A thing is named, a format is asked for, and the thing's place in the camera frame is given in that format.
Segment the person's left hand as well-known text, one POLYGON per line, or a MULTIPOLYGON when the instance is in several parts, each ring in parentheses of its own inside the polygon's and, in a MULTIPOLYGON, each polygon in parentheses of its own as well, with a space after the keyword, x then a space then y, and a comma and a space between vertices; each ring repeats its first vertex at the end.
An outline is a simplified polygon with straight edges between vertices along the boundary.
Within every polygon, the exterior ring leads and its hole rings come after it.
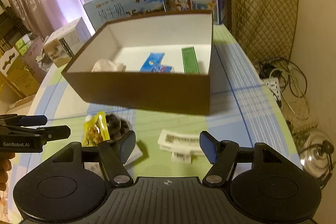
POLYGON ((13 152, 1 152, 0 155, 0 191, 6 190, 8 172, 12 169, 11 159, 15 158, 13 152))

